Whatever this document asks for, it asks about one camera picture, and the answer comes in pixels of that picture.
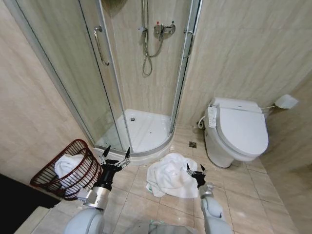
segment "red wire basket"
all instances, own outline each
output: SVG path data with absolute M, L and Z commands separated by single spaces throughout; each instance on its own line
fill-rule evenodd
M 54 171 L 55 163 L 64 154 L 83 155 L 80 164 L 70 173 L 59 178 Z M 91 189 L 101 175 L 102 168 L 85 141 L 76 139 L 42 168 L 31 180 L 34 187 L 42 188 L 65 200 L 76 200 L 81 188 Z

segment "towel on floor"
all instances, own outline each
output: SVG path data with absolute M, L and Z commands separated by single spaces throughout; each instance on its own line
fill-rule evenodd
M 197 182 L 186 173 L 186 164 L 189 164 L 191 170 L 197 170 L 194 160 L 181 154 L 168 154 L 148 168 L 146 188 L 157 197 L 165 194 L 180 198 L 197 197 Z
M 70 173 L 72 170 L 74 170 L 82 161 L 82 159 L 83 155 L 72 156 L 64 154 L 62 157 L 59 158 L 58 161 L 56 161 L 54 165 L 54 171 L 59 178 L 62 178 Z M 70 181 L 71 184 L 75 184 L 78 180 L 81 179 L 81 177 L 83 177 L 83 173 L 77 171 L 72 173 L 66 181 L 61 181 L 60 183 L 62 184 L 63 188 L 68 188 L 70 185 L 68 181 Z M 70 188 L 66 190 L 66 194 L 71 194 L 73 192 L 75 192 L 75 190 L 71 190 Z

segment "toilet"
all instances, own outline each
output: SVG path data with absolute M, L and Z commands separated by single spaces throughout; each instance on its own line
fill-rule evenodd
M 207 108 L 205 142 L 208 158 L 215 165 L 227 168 L 234 160 L 252 161 L 267 149 L 265 118 L 257 103 L 216 97 L 209 106 L 215 107 L 215 126 L 209 122 L 212 112 Z

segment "shower door handle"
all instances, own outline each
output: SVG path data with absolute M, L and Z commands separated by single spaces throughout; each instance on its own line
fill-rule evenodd
M 192 37 L 191 37 L 191 44 L 190 44 L 189 53 L 187 54 L 187 56 L 184 56 L 184 57 L 183 57 L 184 59 L 188 58 L 188 57 L 191 55 L 192 50 L 193 50 L 193 42 L 194 42 L 194 39 L 195 39 L 195 35 L 194 35 L 194 33 L 193 33 L 192 31 L 188 31 L 187 33 L 188 33 L 188 34 L 191 34 Z
M 101 26 L 96 26 L 94 28 L 93 33 L 94 33 L 94 38 L 95 38 L 96 43 L 97 43 L 97 50 L 98 50 L 98 53 L 99 53 L 99 57 L 101 58 L 102 63 L 104 63 L 106 66 L 108 66 L 109 62 L 106 62 L 103 59 L 101 45 L 100 45 L 99 40 L 98 40 L 98 32 L 102 32 L 102 27 Z

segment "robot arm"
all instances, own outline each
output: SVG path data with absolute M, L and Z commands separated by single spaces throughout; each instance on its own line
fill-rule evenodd
M 206 170 L 201 166 L 202 172 L 194 172 L 187 165 L 187 173 L 196 179 L 199 196 L 201 198 L 200 208 L 204 214 L 206 234 L 231 234 L 231 227 L 225 220 L 223 208 L 214 199 L 212 183 L 205 181 Z
M 67 224 L 64 234 L 102 234 L 104 227 L 103 214 L 108 201 L 108 194 L 112 190 L 113 178 L 130 163 L 130 149 L 122 161 L 106 159 L 110 146 L 100 157 L 103 173 L 92 189 L 81 189 L 77 198 L 91 208 L 80 211 Z

